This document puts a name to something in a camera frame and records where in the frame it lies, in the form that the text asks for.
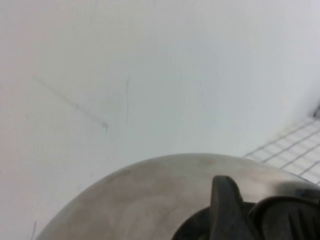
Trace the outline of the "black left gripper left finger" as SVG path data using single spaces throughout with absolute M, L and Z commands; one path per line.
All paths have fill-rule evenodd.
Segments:
M 244 201 L 235 181 L 218 175 L 212 179 L 210 199 L 211 240 L 254 240 L 255 228 L 244 211 Z

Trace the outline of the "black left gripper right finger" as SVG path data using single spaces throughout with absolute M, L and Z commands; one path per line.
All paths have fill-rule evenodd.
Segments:
M 299 191 L 252 203 L 249 211 L 251 240 L 318 240 L 320 238 L 320 192 Z

